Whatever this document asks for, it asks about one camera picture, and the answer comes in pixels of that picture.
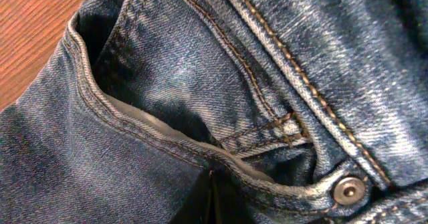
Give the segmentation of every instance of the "metal rivet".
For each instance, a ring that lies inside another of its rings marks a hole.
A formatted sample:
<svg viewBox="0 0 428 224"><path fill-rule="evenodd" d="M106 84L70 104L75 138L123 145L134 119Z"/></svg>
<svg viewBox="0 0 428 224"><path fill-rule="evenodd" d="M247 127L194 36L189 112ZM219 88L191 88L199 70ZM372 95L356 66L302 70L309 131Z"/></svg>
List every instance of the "metal rivet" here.
<svg viewBox="0 0 428 224"><path fill-rule="evenodd" d="M333 198L342 205L352 205L364 197L366 186L356 177L345 177L340 180L333 191Z"/></svg>

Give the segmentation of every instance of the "dark blue denim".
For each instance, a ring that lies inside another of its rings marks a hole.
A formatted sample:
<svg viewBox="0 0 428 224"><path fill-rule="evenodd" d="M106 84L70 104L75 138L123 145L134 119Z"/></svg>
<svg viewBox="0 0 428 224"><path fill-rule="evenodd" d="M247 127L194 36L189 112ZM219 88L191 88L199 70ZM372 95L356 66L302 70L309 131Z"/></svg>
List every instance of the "dark blue denim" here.
<svg viewBox="0 0 428 224"><path fill-rule="evenodd" d="M428 0L87 0L0 113L0 222L424 222L427 76Z"/></svg>

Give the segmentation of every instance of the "wooden surface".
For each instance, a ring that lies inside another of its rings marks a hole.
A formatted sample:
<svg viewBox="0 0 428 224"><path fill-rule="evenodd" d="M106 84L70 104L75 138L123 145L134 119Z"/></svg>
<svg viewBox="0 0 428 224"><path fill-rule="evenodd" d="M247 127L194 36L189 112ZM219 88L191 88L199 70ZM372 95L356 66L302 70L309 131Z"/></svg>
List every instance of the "wooden surface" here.
<svg viewBox="0 0 428 224"><path fill-rule="evenodd" d="M0 0L0 110L36 77L82 1Z"/></svg>

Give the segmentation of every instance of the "seam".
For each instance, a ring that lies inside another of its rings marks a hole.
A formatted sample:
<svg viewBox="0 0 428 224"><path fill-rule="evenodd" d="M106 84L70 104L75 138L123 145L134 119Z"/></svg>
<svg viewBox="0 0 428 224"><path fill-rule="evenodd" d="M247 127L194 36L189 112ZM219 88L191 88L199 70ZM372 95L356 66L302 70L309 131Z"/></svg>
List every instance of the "seam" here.
<svg viewBox="0 0 428 224"><path fill-rule="evenodd" d="M400 205L395 205L393 207L388 208L385 211L382 211L380 213L377 213L372 219L368 220L366 223L375 224L377 223L382 217L386 217L387 215L393 215L395 211L398 211L399 209L409 208L412 204L421 204L428 201L428 197L421 197L419 199L415 199L413 201L402 203ZM416 221L418 219L424 218L424 215L416 216L414 219L406 219L404 223L408 223L410 221Z"/></svg>
<svg viewBox="0 0 428 224"><path fill-rule="evenodd" d="M278 142L284 142L286 144L288 144L289 146L291 146L291 143L295 140L299 140L303 138L302 134L293 134L291 136L283 136L274 140L267 140L267 141L263 141L261 143L255 144L253 146L249 146L249 147L241 147L238 148L237 150L231 152L231 154L238 154L238 153L245 153L249 150L253 150L255 148L260 148L260 147L264 147L264 146L268 146L270 144L274 144L274 143L278 143Z"/></svg>
<svg viewBox="0 0 428 224"><path fill-rule="evenodd" d="M234 138L238 138L238 137L241 137L241 136L243 136L245 134L254 132L256 130L272 129L272 128L275 128L275 127L279 127L281 124L283 124L287 120L291 119L292 116L293 116L293 114L294 113L288 113L285 116L282 116L280 119L278 119L278 121L269 122L269 123L267 123L267 124L265 124L263 126L256 126L256 127L244 130L243 132L240 132L240 133L237 133L237 134L234 134L234 135L222 138L222 139L220 139L220 142L223 142L225 140L231 140L231 139L234 139Z"/></svg>
<svg viewBox="0 0 428 224"><path fill-rule="evenodd" d="M68 35L68 37L70 38L70 40L73 42L73 44L76 46L76 48L77 49L79 49L79 47L78 47L78 44L75 42L75 40L74 40L74 38L68 33L68 32L66 32L67 33L67 35ZM74 51L72 50L72 48L66 43L66 41L64 42L65 43L65 45L66 45L66 47L73 53ZM85 77L83 77L83 81L84 81L84 83L85 84L87 84L87 85L90 85L89 83L88 83L88 80L85 78ZM193 163L193 162L189 162L189 160L186 160L186 159L183 159L181 156L178 156L178 155L176 155L176 154L174 154L174 153L172 153L172 152L170 152L168 149L165 149L165 148L163 148L163 147L160 147L160 146L157 146L157 145L155 145L155 144L153 144L152 142L150 142L149 140L147 140L145 137L143 137L143 136L141 136L140 134L137 134L137 133L134 133L134 132L132 132L132 131L129 131L129 130L127 130L127 129L124 129L124 128L122 128L122 127L120 127L120 126L117 126L117 125L115 125L114 123L112 123L112 122L109 122L107 119L105 119L105 117L103 117L100 113L98 113L95 109L94 109L94 107L92 106L92 105L90 105L89 104L89 102L87 101L87 99L86 99L86 97L83 95L83 93L82 93L82 89L81 89L81 86L80 86L80 83L78 82L78 90L79 90L79 95L80 95L80 97L84 100L84 102L85 102L85 104L97 115L97 117L99 117L101 120L103 120L105 123L107 123L107 124L109 124L111 127L113 127L113 128L117 128L117 129L119 129L120 131L122 131L122 132L125 132L125 133L128 133L128 134L131 134L132 136L134 136L135 138L137 138L137 139L141 139L141 140L144 140L144 141L146 141L148 144L150 144L151 146L153 146L153 147L155 147L155 148L157 148L157 149L160 149L160 150L163 150L163 151L165 151L166 153L168 153L168 154L171 154L172 156L175 156L175 157L177 157L178 159L181 159L181 160L184 160L184 161L186 161L186 162L188 162L188 163L190 163L190 164L192 164L192 165L195 165L195 166L198 166L198 167L201 167L201 168L203 168L203 167L205 167L205 166L203 166L203 165L198 165L198 164L195 164L195 163ZM196 152L196 151L194 151L194 150L192 150L192 149L190 149L190 148L188 148L188 147L186 147L186 146L183 146L183 145L180 145L179 143L176 143L176 142L172 142L172 141L167 141L167 140L161 140L161 139L158 139L158 138L156 138L155 136L153 136L153 135L151 135L150 133L148 133L147 131L145 131L144 129L142 129L142 128L140 128L140 127L138 127L137 125L135 125L135 124L133 124L133 123L131 123L131 122L129 122L129 121L127 121L127 120L123 120L123 119L120 119L119 117L117 117L117 116L115 116L107 107L105 107L105 105L101 102L101 100L99 100L98 99L98 97L97 96L95 96L94 95L94 93L92 92L92 90L90 89L90 88L88 88L88 92L91 94L91 96L102 106L102 108L105 110L105 111L107 111L110 115L111 115L111 117L113 117L114 119L116 119L117 121L119 121L119 122L121 122L121 123L123 123L123 124L128 124L128 125L131 125L132 127L134 127L134 128L136 128L136 129L138 129L138 130L141 130L141 131L143 131L144 133L146 133L146 134L148 134L148 135L150 135L152 138L154 138L155 140L157 140L157 141L159 141L159 142L163 142L163 143L166 143L166 144L173 144L173 145L175 145L175 146L178 146L178 147L181 147L181 148L183 148L183 149L185 149L185 150L187 150L187 151L189 151L189 152L191 152L191 153L193 153L193 154L196 154L196 155L198 155L198 156L202 156L202 157L205 157L205 158L208 158L208 159L211 159L211 160L216 160L217 162L219 162L219 163L221 163L221 164L223 164L231 173L233 173L233 175L235 175L240 181L242 181L243 183L245 183L247 186L249 186L250 188L252 188L252 189L254 189L254 190L256 190L256 191L260 191L260 192L263 192L263 193L266 193L266 194L269 194L269 195L273 195L273 196L281 196L281 197L287 197L287 198L293 198L293 199L303 199L303 200L308 200L308 201L310 201L310 200L318 200L319 198L321 198L321 197L323 197L323 196L325 196L329 191L330 191L330 189L329 190L327 190L327 191L325 191L325 192L323 192L323 193L320 193L320 194L318 194L318 195L307 195L307 196L305 196L305 197L300 197L300 196L295 196L295 195L288 195L288 194L282 194L282 193L273 193L273 192L271 192L270 190L267 190L267 189L263 189L263 188L261 188L261 187L257 187L257 186L254 186L253 184L251 184L251 183L249 183L249 182L247 182L246 180L244 180L244 179L242 179L241 177L239 177L239 176L237 176L236 174L234 174L234 172L233 172L233 170L231 169L231 167L227 164L227 163L225 163L225 162L223 162L222 160L220 160L218 157L215 157L215 156L208 156L208 155L206 155L206 154L203 154L203 153L198 153L198 152Z"/></svg>
<svg viewBox="0 0 428 224"><path fill-rule="evenodd" d="M211 24L214 25L214 28L217 30L217 32L219 33L219 35L221 36L221 38L223 39L223 41L229 46L229 49L232 50L232 52L237 56L237 58L239 59L239 61L242 63L242 65L244 66L245 70L247 70L247 73L249 75L249 78L251 79L251 82L255 88L255 91L257 92L257 95L261 101L261 103L265 106L265 109L269 112L269 114L272 116L272 118L274 119L274 122L280 126L279 124L279 120L276 117L276 115L274 114L272 108L270 107L270 105L266 102L263 93L260 90L260 87L257 83L256 78L254 77L254 73L251 70L251 67L248 65L248 63L244 60L244 58L242 57L242 55L236 50L236 48L232 45L232 43L228 40L228 38L226 37L226 35L223 33L223 31L220 29L220 27L218 26L218 24L213 20L213 18L208 14L208 12L206 10L204 10L200 5L198 5L198 3L195 0L187 0L193 7L195 7L196 9L198 9L198 11L200 11L210 22Z"/></svg>
<svg viewBox="0 0 428 224"><path fill-rule="evenodd" d="M291 53L287 50L285 44L283 44L274 31L270 28L270 26L266 23L266 20L261 16L261 14L256 10L256 8L252 5L252 3L249 0L242 0L245 5L250 9L251 13L255 16L255 18L263 25L269 36L273 39L273 41L276 43L277 47L282 50L287 60L289 60L294 69L297 71L297 73L300 75L300 77L303 79L303 82L305 85L310 89L312 95L321 103L321 105L324 107L324 109L327 111L328 115L336 122L337 126L341 131L343 131L351 140L352 143L354 143L365 155L365 157L372 163L374 169L382 176L382 178L385 180L388 185L391 186L391 181L388 179L385 172L381 169L381 167L377 164L377 162L373 159L373 157L368 153L368 151L364 148L364 146L355 139L354 134L351 133L351 131L339 120L337 115L333 112L331 107L327 104L325 99L320 95L318 90L310 83L308 77L306 77L306 74L303 72L301 67L297 64L295 59L292 57Z"/></svg>

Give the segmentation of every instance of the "wood grain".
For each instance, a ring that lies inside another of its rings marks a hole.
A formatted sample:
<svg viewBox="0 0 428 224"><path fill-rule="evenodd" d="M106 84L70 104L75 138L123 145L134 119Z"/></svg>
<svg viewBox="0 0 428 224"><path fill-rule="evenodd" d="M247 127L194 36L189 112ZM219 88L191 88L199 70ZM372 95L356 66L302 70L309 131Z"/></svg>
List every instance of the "wood grain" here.
<svg viewBox="0 0 428 224"><path fill-rule="evenodd" d="M0 110L48 61L83 0L0 0Z"/></svg>

